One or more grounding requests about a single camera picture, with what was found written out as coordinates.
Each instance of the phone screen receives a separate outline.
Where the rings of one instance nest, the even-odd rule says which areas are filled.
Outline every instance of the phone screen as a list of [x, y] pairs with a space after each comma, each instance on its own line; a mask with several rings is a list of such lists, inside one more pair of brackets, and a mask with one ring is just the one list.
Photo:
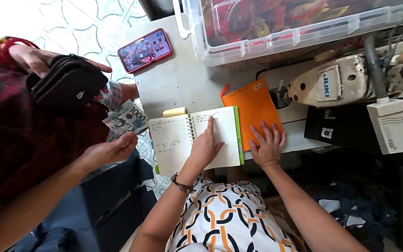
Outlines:
[[163, 57], [171, 49], [162, 29], [119, 49], [120, 60], [128, 72]]

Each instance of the banknote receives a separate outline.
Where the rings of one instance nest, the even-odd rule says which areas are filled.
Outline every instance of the banknote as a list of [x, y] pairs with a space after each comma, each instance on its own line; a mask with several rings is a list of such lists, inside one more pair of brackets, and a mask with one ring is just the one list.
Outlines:
[[116, 111], [109, 113], [103, 122], [116, 134], [122, 135], [127, 131], [138, 134], [149, 124], [149, 117], [131, 100], [126, 101]]

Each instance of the wallet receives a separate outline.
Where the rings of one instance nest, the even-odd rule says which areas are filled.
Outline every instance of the wallet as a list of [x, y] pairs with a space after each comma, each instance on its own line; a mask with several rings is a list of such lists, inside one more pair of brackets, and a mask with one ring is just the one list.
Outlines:
[[27, 89], [41, 108], [79, 110], [108, 82], [99, 68], [74, 54], [57, 55], [46, 63], [50, 71], [43, 79], [35, 73], [26, 79]]

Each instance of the white table surface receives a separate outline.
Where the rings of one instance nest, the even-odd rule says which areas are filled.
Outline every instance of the white table surface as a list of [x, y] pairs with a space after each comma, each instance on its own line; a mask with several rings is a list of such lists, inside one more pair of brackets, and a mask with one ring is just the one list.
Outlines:
[[[185, 15], [183, 23], [188, 27]], [[162, 117], [164, 110], [178, 107], [186, 107], [188, 113], [220, 108], [222, 107], [220, 93], [226, 84], [231, 84], [231, 89], [235, 90], [256, 80], [256, 72], [260, 69], [208, 79], [207, 68], [195, 58], [191, 36], [187, 39], [180, 37], [175, 16], [129, 29], [127, 33], [129, 38], [139, 38], [160, 27], [169, 37], [173, 54], [134, 74], [144, 112], [150, 118]], [[301, 67], [279, 68], [264, 72], [260, 77], [266, 79], [269, 88], [275, 88], [276, 83], [279, 85], [280, 79], [287, 81], [293, 79], [313, 68], [315, 64], [308, 61], [302, 63]], [[288, 135], [283, 152], [329, 145], [304, 138], [307, 106], [292, 102], [286, 108], [278, 109], [278, 113]], [[249, 152], [245, 152], [245, 159], [251, 159]]]

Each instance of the tiled floor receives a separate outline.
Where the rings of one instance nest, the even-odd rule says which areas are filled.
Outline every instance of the tiled floor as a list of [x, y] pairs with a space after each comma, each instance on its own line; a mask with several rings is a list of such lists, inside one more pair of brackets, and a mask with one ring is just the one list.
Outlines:
[[[41, 49], [74, 53], [110, 66], [106, 76], [135, 83], [124, 71], [117, 50], [137, 38], [128, 29], [150, 22], [138, 0], [0, 0], [0, 38], [15, 36], [35, 42]], [[141, 106], [140, 99], [135, 102]], [[152, 167], [157, 164], [149, 132], [138, 135], [137, 149]], [[170, 177], [155, 174], [144, 183], [157, 198]]]

